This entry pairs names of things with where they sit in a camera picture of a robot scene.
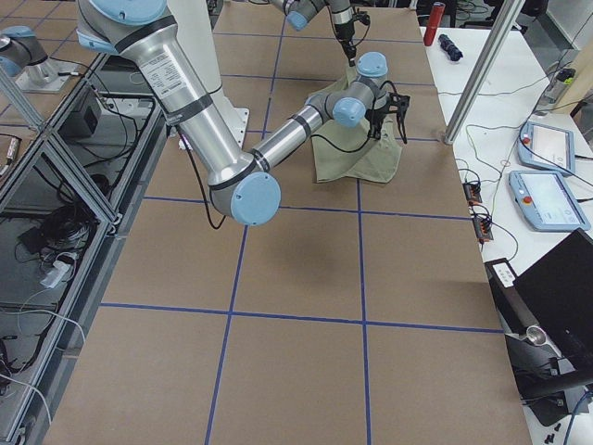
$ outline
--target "white label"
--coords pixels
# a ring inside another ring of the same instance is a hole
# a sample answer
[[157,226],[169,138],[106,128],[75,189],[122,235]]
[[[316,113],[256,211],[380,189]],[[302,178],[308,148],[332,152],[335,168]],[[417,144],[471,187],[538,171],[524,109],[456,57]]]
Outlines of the white label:
[[506,262],[501,262],[499,264],[495,264],[492,266],[496,275],[498,275],[498,279],[505,287],[512,287],[512,282],[515,280],[515,275],[512,274],[511,269]]
[[177,70],[169,55],[165,53],[142,64],[140,71],[160,99],[177,93],[186,86],[182,74]]

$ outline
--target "cardboard table surface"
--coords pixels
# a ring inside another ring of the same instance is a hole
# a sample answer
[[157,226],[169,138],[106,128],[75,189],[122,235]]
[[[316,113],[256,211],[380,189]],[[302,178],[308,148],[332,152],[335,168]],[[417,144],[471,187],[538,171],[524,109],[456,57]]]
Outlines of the cardboard table surface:
[[[314,184],[305,144],[271,222],[215,232],[171,139],[46,445],[530,443],[415,15],[370,13],[359,54],[411,95],[393,182]],[[227,2],[214,33],[246,147],[344,71],[324,13]]]

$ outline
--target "blue joint cap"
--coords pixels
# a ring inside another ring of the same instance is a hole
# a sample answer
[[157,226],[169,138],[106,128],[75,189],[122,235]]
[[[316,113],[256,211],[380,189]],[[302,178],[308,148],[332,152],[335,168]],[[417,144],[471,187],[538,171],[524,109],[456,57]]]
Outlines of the blue joint cap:
[[343,97],[334,105],[334,119],[347,128],[356,127],[366,112],[364,104],[354,97]]
[[4,71],[6,71],[9,77],[15,77],[22,70],[19,65],[6,57],[0,57],[0,66],[4,68]]
[[6,28],[5,30],[2,30],[2,34],[7,36],[7,37],[12,37],[12,38],[25,38],[25,37],[34,37],[35,33],[32,31],[31,28],[29,28],[28,26],[11,26],[9,28]]
[[147,25],[158,19],[167,7],[167,0],[89,0],[108,19],[123,25]]
[[93,35],[84,34],[79,30],[76,30],[76,33],[78,34],[78,43],[81,44],[81,46],[90,49],[91,51],[96,51],[97,53],[107,53],[112,55],[119,54],[118,50],[115,49],[115,46],[113,46],[110,42],[97,39]]
[[309,24],[307,18],[297,11],[290,11],[286,16],[286,19],[295,31],[301,31]]
[[267,223],[280,207],[280,186],[269,173],[249,174],[234,189],[231,214],[239,223]]
[[371,52],[363,54],[356,67],[361,76],[381,77],[387,74],[387,59],[381,53]]

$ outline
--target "white plug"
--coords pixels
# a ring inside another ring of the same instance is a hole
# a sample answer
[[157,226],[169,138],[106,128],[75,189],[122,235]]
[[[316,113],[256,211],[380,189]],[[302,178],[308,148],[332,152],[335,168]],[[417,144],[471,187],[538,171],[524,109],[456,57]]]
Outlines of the white plug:
[[56,287],[64,276],[66,276],[66,273],[74,267],[74,262],[77,258],[78,254],[75,252],[64,252],[57,255],[52,268],[45,274],[44,279],[40,281],[41,285],[51,289]]

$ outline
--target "metal pole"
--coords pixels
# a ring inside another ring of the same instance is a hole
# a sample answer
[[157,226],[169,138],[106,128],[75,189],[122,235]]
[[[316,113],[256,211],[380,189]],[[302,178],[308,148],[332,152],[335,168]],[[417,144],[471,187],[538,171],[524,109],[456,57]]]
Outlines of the metal pole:
[[8,101],[15,106],[23,119],[32,129],[41,130],[44,118],[41,117],[29,99],[20,91],[17,84],[8,77],[4,69],[0,68],[0,92],[3,92]]
[[455,138],[459,134],[461,125],[465,121],[465,118],[467,118],[470,109],[472,109],[473,102],[477,98],[482,84],[486,80],[486,76],[490,68],[492,68],[498,52],[504,44],[507,34],[511,30],[512,24],[517,19],[524,3],[525,0],[507,0],[503,3],[502,9],[492,27],[492,31],[488,35],[484,49],[475,63],[475,67],[473,67],[470,79],[467,81],[460,101],[448,123],[444,137],[445,144],[453,144],[453,141],[455,141]]

